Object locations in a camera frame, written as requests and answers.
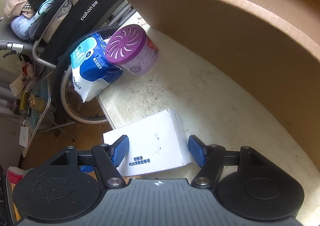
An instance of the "metal pivot screw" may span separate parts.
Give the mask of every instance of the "metal pivot screw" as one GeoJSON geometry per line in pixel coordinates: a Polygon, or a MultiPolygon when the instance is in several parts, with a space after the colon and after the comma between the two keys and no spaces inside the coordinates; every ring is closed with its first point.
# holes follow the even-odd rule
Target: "metal pivot screw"
{"type": "Polygon", "coordinates": [[[118,185],[121,185],[122,179],[120,179],[118,177],[112,177],[112,178],[108,179],[107,183],[110,185],[113,185],[113,186],[118,186],[118,185]]]}
{"type": "Polygon", "coordinates": [[[195,183],[198,185],[208,185],[210,183],[209,178],[206,177],[197,177],[195,183]]]}

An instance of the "white table surface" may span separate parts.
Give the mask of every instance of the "white table surface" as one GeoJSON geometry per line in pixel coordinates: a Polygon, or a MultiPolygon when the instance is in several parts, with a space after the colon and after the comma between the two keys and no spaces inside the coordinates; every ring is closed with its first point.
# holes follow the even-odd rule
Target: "white table surface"
{"type": "MultiPolygon", "coordinates": [[[[159,59],[145,75],[124,73],[100,95],[115,128],[172,108],[182,118],[186,136],[227,150],[253,147],[303,187],[305,201],[297,216],[303,225],[320,224],[320,173],[286,129],[241,86],[192,51],[149,27],[135,13],[124,25],[139,24],[159,48],[159,59]]],[[[146,175],[187,178],[199,168],[185,167],[146,175]]],[[[227,167],[224,175],[235,171],[227,167]]]]}

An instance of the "wheelchair armrest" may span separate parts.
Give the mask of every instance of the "wheelchair armrest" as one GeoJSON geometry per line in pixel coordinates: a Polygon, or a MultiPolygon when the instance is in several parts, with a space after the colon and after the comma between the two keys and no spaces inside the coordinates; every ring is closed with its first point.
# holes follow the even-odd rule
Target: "wheelchair armrest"
{"type": "Polygon", "coordinates": [[[39,27],[37,28],[34,39],[39,40],[47,26],[50,24],[50,21],[54,18],[55,14],[60,10],[67,0],[56,0],[51,9],[45,15],[44,19],[41,21],[39,27]]]}

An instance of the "purple lid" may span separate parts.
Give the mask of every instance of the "purple lid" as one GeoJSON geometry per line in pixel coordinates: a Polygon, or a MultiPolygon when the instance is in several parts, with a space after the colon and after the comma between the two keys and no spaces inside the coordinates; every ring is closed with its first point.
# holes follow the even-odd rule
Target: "purple lid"
{"type": "Polygon", "coordinates": [[[147,34],[144,29],[137,24],[120,28],[108,42],[107,60],[116,65],[129,62],[141,51],[146,42],[146,37],[147,34]]]}

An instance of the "blue gripper pad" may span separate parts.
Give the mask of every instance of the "blue gripper pad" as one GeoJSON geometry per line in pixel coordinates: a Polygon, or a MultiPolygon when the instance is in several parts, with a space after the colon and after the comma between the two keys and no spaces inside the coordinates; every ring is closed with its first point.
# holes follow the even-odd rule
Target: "blue gripper pad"
{"type": "Polygon", "coordinates": [[[112,163],[115,165],[115,167],[118,167],[121,163],[121,161],[124,159],[124,156],[129,151],[129,138],[127,135],[125,135],[124,139],[120,142],[118,140],[113,143],[112,147],[115,148],[113,157],[111,158],[112,163]]]}
{"type": "Polygon", "coordinates": [[[80,167],[80,171],[84,173],[90,173],[94,171],[93,165],[83,165],[80,167]]]}
{"type": "Polygon", "coordinates": [[[206,157],[204,156],[203,152],[204,147],[205,144],[203,144],[196,135],[191,135],[189,137],[188,148],[193,159],[199,167],[202,167],[206,161],[206,157]]]}

